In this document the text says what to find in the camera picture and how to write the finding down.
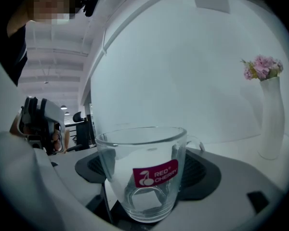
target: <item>white vase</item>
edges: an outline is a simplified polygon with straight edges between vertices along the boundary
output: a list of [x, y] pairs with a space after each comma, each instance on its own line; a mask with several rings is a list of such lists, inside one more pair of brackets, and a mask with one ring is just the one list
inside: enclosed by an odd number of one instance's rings
[[279, 77], [260, 82], [263, 90], [261, 147], [258, 152], [265, 159], [279, 155], [285, 131], [285, 112], [280, 93]]

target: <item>red label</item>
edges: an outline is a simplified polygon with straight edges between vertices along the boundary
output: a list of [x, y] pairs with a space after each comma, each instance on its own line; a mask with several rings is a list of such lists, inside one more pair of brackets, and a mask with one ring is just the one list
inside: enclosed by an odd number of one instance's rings
[[163, 184], [178, 173], [178, 160], [173, 159], [154, 167], [133, 168], [136, 187], [149, 187]]

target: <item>mug handle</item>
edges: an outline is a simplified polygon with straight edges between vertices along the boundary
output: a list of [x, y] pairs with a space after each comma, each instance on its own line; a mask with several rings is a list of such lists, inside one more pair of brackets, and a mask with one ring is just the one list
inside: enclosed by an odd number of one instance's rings
[[203, 143], [197, 137], [192, 136], [192, 135], [188, 135], [186, 145], [188, 145], [190, 143], [193, 143], [197, 149], [200, 149], [203, 152], [206, 151]]

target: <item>glass mug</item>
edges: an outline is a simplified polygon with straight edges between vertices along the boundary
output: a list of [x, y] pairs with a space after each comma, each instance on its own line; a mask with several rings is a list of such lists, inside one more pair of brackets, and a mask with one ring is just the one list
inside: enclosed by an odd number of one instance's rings
[[191, 142], [204, 150], [183, 128], [131, 128], [96, 137], [106, 177], [131, 218], [151, 223], [171, 212]]

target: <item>clear glass mug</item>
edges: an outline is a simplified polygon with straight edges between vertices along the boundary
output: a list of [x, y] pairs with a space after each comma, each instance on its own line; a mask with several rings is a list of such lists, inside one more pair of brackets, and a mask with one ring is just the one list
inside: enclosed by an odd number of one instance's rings
[[131, 218], [157, 222], [171, 212], [191, 142], [204, 150], [183, 128], [131, 128], [96, 137], [106, 177]]

